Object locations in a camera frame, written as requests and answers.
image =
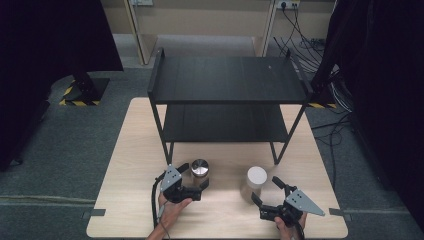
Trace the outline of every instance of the top shelf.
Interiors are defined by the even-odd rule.
[[[290,59],[164,57],[149,91],[156,104],[302,104],[306,95]]]

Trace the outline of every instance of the lower shelf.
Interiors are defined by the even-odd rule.
[[[168,105],[165,142],[285,142],[278,104]]]

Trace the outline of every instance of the black shelf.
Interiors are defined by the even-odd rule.
[[[151,84],[156,104],[302,104],[306,97],[289,58],[166,57]]]
[[[166,142],[285,142],[280,105],[168,105]]]
[[[312,95],[291,58],[165,57],[159,49],[147,94],[167,163],[175,142],[269,142],[278,164]],[[281,104],[301,105],[289,132]],[[284,143],[278,155],[274,142]]]

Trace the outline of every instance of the black and yellow tape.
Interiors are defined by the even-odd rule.
[[[100,104],[100,100],[67,100],[66,97],[72,92],[72,90],[75,87],[76,83],[75,80],[71,82],[69,87],[65,90],[65,93],[63,94],[62,100],[59,102],[59,105],[62,106],[97,106]]]
[[[335,103],[327,103],[327,104],[308,103],[308,104],[309,104],[308,107],[313,107],[313,108],[337,108]]]

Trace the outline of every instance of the hand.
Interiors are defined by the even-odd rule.
[[[306,215],[307,213],[304,212],[302,217],[299,219],[299,223],[300,226],[302,226],[302,229],[305,229]],[[278,230],[280,231],[280,240],[291,240],[292,237],[295,237],[295,239],[300,239],[300,235],[296,231],[295,227],[288,228],[280,217],[275,217],[274,221],[275,224],[277,224]]]
[[[162,206],[165,206],[162,216],[160,216],[159,224],[153,229],[152,233],[146,238],[146,240],[159,240],[162,239],[165,234],[169,232],[169,230],[174,226],[177,222],[178,216],[181,211],[187,207],[193,200],[191,198],[184,199],[180,203],[172,203],[168,202],[161,193],[159,195],[159,209]]]
[[[165,209],[163,210],[162,216],[160,217],[160,222],[163,224],[166,230],[169,230],[172,226],[174,226],[181,211],[192,201],[193,200],[191,198],[186,198],[180,203],[172,203],[168,202],[162,193],[159,195],[159,208],[165,205]]]

